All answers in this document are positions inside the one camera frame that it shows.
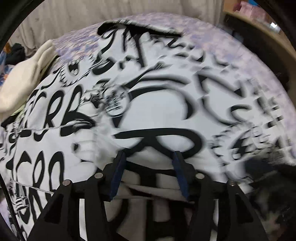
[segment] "beige curtain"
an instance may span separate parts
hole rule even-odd
[[[17,28],[9,43],[31,54],[49,39],[105,20],[170,12],[219,23],[223,0],[45,0]]]

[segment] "silver screw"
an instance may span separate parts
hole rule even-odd
[[[229,181],[229,185],[230,186],[234,186],[235,185],[235,182],[234,181]]]
[[[71,181],[68,179],[63,181],[64,186],[68,186],[70,183],[71,183]]]
[[[205,178],[205,175],[203,175],[202,173],[197,173],[197,174],[195,175],[195,177],[196,177],[197,179],[204,179],[204,178]]]
[[[96,178],[96,179],[100,179],[100,178],[102,178],[104,175],[103,175],[103,173],[101,173],[101,172],[98,172],[98,173],[96,173],[95,175],[94,175],[94,177]]]

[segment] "black and white clothing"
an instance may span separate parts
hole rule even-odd
[[[137,241],[184,237],[192,207],[172,170],[174,151],[216,181],[231,176],[245,192],[250,157],[277,151],[294,163],[276,99],[235,63],[173,29],[120,20],[105,22],[98,34],[98,50],[44,79],[2,130],[0,171],[25,236],[64,179],[88,179],[119,150],[127,167],[106,212],[114,232]],[[81,214],[86,239],[83,202]]]

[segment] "purple floral bedsheet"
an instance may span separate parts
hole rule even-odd
[[[241,42],[237,41],[225,31],[196,18],[171,14],[149,13],[127,16],[126,19],[139,23],[152,24],[163,27],[173,27],[184,32],[196,47],[209,51],[221,61],[226,61],[239,67],[261,84],[268,88],[280,105],[284,114],[284,127],[290,133],[290,138],[296,143],[296,111],[286,91],[273,72]],[[61,56],[55,68],[66,62],[91,54],[97,47],[99,36],[98,23],[87,28],[72,31],[54,40],[54,45]]]

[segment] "cord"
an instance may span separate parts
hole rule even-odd
[[[5,185],[5,182],[3,180],[3,177],[0,173],[0,187],[2,188],[3,192],[4,192],[4,196],[6,198],[6,201],[7,201],[7,205],[8,205],[8,209],[9,209],[9,212],[10,212],[10,215],[11,215],[11,218],[12,218],[12,222],[15,226],[15,229],[17,231],[17,234],[20,238],[21,241],[26,241],[21,230],[20,230],[20,225],[17,221],[17,217],[15,215],[15,212],[14,212],[14,209],[13,209],[13,205],[12,205],[12,202],[11,202],[11,199],[10,199],[10,195],[8,193],[8,190],[7,190],[7,187]]]

